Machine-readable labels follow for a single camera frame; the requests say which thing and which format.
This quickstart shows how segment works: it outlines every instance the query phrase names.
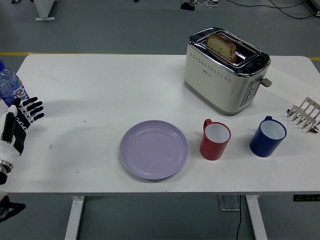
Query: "metal toast rack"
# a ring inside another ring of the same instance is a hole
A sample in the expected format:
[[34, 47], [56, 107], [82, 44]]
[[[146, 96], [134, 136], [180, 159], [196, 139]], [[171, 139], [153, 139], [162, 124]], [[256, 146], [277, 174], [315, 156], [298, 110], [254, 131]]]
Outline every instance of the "metal toast rack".
[[317, 134], [319, 132], [316, 118], [320, 115], [320, 105], [307, 97], [298, 107], [293, 105], [292, 109], [286, 111], [287, 118], [292, 117], [292, 122], [297, 120], [296, 125], [302, 124], [301, 129], [308, 127], [307, 133]]

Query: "toaster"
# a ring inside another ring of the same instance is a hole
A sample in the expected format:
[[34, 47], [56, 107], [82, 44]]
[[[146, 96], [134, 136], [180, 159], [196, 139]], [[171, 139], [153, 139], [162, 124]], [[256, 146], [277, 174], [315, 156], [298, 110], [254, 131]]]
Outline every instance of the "toaster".
[[[211, 34], [224, 35], [235, 44], [235, 62], [206, 46]], [[272, 84], [264, 78], [270, 63], [265, 52], [222, 28], [211, 27], [189, 38], [184, 81], [218, 110], [234, 115], [254, 100], [260, 84]]]

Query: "bottle label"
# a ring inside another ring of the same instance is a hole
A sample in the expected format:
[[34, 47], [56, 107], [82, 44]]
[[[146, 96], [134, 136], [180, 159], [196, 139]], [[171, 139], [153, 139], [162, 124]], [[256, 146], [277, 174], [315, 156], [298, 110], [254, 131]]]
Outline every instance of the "bottle label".
[[1, 98], [7, 106], [11, 106], [16, 98], [26, 100], [29, 98], [24, 85], [20, 78], [15, 76], [14, 81], [10, 82], [8, 79], [0, 83]]

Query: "plastic bottle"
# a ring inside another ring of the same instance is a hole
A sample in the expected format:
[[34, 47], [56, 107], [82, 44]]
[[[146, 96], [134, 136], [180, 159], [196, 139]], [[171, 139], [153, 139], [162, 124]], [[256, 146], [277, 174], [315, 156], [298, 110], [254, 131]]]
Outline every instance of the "plastic bottle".
[[0, 60], [0, 97], [10, 107], [16, 98], [29, 98], [19, 77]]

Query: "paper sheet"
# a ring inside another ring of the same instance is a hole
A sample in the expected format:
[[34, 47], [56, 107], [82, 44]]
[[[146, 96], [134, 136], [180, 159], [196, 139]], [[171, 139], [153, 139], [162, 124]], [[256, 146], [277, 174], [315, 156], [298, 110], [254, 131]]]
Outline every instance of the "paper sheet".
[[314, 98], [319, 91], [318, 88], [312, 87], [272, 66], [269, 66], [265, 78], [268, 78], [272, 85], [270, 87], [261, 86], [262, 88], [296, 106], [300, 106], [306, 97]]

